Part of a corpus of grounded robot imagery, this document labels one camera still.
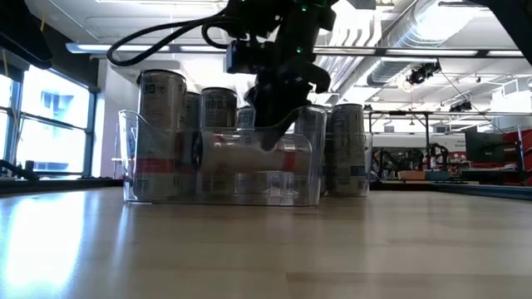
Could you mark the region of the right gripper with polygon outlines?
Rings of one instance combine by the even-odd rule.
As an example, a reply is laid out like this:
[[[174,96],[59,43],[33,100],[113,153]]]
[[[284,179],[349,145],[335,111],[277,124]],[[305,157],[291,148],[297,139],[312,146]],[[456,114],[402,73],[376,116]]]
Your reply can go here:
[[[336,13],[331,0],[229,0],[227,72],[258,74],[277,69],[294,57],[314,62],[320,30],[332,30]],[[317,94],[328,91],[331,77],[312,64],[308,82]],[[267,84],[251,87],[244,99],[254,108],[254,128],[263,150],[270,151],[310,105],[310,85]]]

